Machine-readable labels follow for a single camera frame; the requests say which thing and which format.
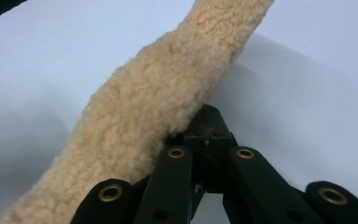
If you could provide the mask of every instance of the white surface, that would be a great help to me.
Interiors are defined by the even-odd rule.
[[[99,86],[192,3],[32,0],[0,17],[0,213]],[[275,2],[211,104],[293,186],[328,180],[358,196],[358,1]],[[206,198],[192,223],[228,223],[219,206]]]

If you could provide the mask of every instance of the black bracket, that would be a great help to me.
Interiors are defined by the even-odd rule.
[[[167,139],[155,170],[135,185],[109,179],[79,205],[72,224],[185,224],[204,193],[224,194],[232,224],[358,223],[358,199],[321,181],[292,188],[256,150],[239,147],[220,112],[205,105]]]

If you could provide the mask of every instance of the beige wool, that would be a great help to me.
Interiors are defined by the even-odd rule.
[[[69,223],[90,189],[149,175],[163,139],[207,102],[273,0],[197,0],[90,98],[62,154],[0,223]]]

